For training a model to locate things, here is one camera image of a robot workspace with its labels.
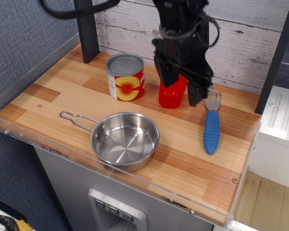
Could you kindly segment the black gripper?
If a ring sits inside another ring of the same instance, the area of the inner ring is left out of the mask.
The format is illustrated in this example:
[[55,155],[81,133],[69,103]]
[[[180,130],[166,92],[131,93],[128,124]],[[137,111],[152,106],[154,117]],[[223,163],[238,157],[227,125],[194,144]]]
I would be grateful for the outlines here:
[[190,106],[196,106],[207,98],[211,87],[213,71],[206,61],[209,44],[209,23],[214,19],[206,14],[196,18],[191,15],[161,14],[159,32],[162,38],[155,38],[154,61],[160,80],[169,87],[185,77]]

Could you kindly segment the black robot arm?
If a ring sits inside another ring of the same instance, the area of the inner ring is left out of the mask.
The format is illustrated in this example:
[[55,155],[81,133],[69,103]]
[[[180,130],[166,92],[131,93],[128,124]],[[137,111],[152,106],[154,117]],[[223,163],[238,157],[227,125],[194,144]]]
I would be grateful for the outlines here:
[[154,61],[167,88],[179,77],[187,80],[189,104],[196,106],[207,98],[213,71],[206,60],[209,21],[203,11],[206,0],[156,0],[161,38],[153,39]]

